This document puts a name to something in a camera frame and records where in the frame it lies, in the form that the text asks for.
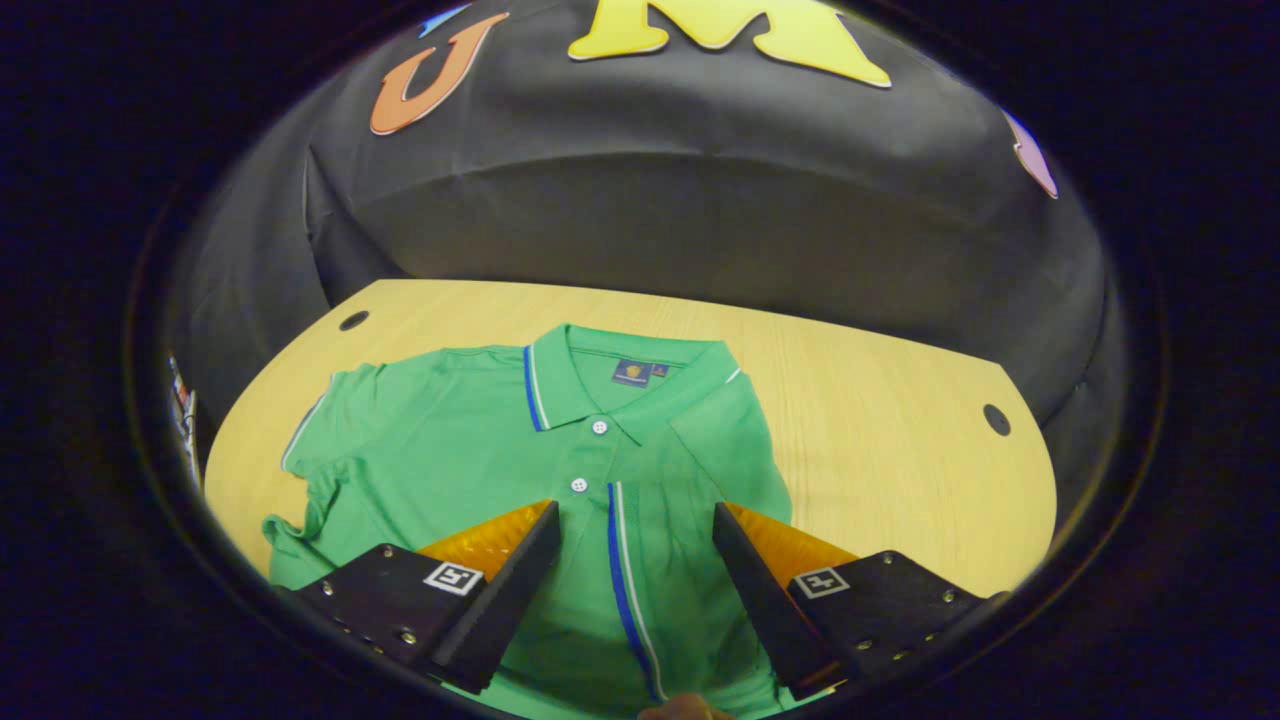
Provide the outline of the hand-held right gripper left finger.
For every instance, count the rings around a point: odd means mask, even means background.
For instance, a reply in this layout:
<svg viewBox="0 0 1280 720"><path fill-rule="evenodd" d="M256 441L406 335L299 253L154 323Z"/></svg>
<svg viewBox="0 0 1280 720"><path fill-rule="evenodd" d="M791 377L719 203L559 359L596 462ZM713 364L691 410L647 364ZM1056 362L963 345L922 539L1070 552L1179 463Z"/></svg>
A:
<svg viewBox="0 0 1280 720"><path fill-rule="evenodd" d="M541 500L415 551L378 543L287 596L412 673L479 694L556 564L559 510Z"/></svg>

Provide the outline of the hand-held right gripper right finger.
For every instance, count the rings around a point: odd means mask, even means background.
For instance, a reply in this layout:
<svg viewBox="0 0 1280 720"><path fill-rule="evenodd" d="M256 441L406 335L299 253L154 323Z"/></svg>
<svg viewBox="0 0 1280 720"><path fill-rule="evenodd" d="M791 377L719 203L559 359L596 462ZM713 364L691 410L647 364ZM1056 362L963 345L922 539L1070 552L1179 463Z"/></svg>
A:
<svg viewBox="0 0 1280 720"><path fill-rule="evenodd" d="M797 700L879 693L947 659L1005 593L972 593L902 552L869 556L719 502L712 538L774 674Z"/></svg>

